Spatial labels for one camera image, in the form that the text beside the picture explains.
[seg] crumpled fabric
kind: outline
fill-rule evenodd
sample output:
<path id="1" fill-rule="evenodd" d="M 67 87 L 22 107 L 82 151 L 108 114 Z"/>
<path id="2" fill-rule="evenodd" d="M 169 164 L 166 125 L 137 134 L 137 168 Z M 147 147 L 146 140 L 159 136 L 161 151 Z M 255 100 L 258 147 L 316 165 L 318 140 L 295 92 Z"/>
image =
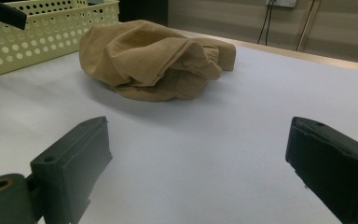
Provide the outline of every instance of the crumpled fabric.
<path id="1" fill-rule="evenodd" d="M 95 25 L 80 39 L 84 72 L 139 101 L 194 99 L 207 80 L 232 71 L 234 45 L 187 38 L 150 21 Z"/>

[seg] tan cloth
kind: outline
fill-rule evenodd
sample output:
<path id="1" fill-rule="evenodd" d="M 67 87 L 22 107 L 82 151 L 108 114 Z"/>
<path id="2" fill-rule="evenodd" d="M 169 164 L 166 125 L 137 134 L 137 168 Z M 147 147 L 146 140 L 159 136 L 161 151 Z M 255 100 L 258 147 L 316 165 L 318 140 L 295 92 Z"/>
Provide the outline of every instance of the tan cloth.
<path id="1" fill-rule="evenodd" d="M 79 49 L 87 75 L 124 97 L 150 102 L 197 97 L 206 80 L 233 69 L 235 54 L 231 44 L 189 39 L 149 21 L 93 26 Z"/>

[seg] yellow basket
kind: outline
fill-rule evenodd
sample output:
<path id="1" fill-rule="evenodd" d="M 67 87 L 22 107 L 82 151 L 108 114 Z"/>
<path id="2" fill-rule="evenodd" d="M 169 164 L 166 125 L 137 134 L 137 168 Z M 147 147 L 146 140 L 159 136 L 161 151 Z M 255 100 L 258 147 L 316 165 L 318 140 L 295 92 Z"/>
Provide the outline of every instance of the yellow basket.
<path id="1" fill-rule="evenodd" d="M 118 23 L 118 1 L 94 6 L 84 0 L 7 4 L 28 17 L 25 30 L 0 22 L 0 74 L 75 52 L 92 25 Z"/>

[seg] white tabletop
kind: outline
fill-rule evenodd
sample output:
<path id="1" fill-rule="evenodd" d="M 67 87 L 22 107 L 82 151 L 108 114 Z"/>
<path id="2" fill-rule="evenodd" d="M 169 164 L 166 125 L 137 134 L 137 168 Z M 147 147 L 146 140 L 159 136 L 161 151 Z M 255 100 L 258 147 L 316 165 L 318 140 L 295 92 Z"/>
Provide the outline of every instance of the white tabletop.
<path id="1" fill-rule="evenodd" d="M 0 76 L 0 175 L 30 174 L 99 116 L 114 158 L 81 224 L 334 224 L 284 154 L 294 116 L 358 141 L 358 71 L 238 47 L 199 98 L 146 103 L 84 75 L 73 53 Z"/>

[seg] black cable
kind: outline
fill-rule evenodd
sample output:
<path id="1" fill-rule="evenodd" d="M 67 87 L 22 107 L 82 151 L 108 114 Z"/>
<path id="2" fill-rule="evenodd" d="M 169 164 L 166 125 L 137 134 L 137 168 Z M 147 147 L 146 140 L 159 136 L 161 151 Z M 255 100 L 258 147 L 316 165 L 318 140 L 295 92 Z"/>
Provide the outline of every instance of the black cable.
<path id="1" fill-rule="evenodd" d="M 264 18 L 263 27 L 261 28 L 260 36 L 258 37 L 257 44 L 260 43 L 261 35 L 263 34 L 264 26 L 266 25 L 267 16 L 269 15 L 269 8 L 270 7 L 272 8 L 273 2 L 275 2 L 275 0 L 269 0 L 269 2 L 268 2 L 267 11 L 266 11 L 266 17 Z"/>
<path id="2" fill-rule="evenodd" d="M 267 26 L 267 32 L 266 32 L 266 45 L 267 45 L 267 40 L 269 39 L 269 24 L 271 23 L 271 15 L 272 15 L 272 6 L 269 9 L 269 19 L 268 19 L 268 26 Z"/>

